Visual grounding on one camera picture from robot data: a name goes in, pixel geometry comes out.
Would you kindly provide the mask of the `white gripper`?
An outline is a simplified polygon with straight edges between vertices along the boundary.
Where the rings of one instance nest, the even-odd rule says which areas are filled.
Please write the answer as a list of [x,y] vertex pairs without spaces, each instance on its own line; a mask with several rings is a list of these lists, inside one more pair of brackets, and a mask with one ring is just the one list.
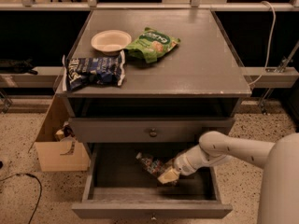
[[158,181],[162,184],[177,182],[180,175],[192,175],[200,168],[200,153],[194,150],[181,152],[167,161],[164,168]]

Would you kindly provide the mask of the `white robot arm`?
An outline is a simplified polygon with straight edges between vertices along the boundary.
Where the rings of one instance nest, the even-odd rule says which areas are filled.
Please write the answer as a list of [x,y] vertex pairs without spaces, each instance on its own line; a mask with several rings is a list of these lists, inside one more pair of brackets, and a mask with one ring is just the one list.
[[207,132],[170,161],[158,180],[170,183],[231,157],[263,169],[257,224],[299,224],[299,133],[265,142]]

